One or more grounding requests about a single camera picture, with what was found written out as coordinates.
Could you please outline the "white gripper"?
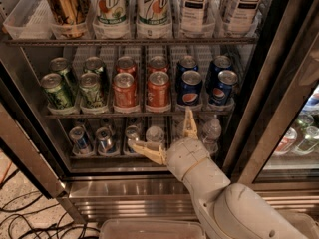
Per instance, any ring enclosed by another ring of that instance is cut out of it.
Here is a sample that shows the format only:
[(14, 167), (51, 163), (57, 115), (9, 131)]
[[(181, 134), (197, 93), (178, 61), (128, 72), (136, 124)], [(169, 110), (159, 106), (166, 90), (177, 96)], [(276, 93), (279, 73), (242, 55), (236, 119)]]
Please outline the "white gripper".
[(176, 141), (167, 152), (159, 142), (129, 140), (128, 145), (152, 162), (167, 165), (168, 170), (182, 181), (192, 167), (208, 157), (207, 149), (198, 140), (197, 125), (190, 107), (185, 109), (182, 135), (186, 138)]

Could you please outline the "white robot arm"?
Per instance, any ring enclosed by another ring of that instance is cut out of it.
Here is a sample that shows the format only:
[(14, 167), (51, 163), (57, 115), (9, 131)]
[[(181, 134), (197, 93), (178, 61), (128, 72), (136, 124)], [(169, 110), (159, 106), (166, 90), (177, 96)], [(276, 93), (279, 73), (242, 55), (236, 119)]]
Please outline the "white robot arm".
[(308, 239), (252, 189), (227, 178), (198, 139), (192, 110), (185, 111), (183, 138), (170, 149), (134, 140), (129, 146), (182, 182), (210, 239)]

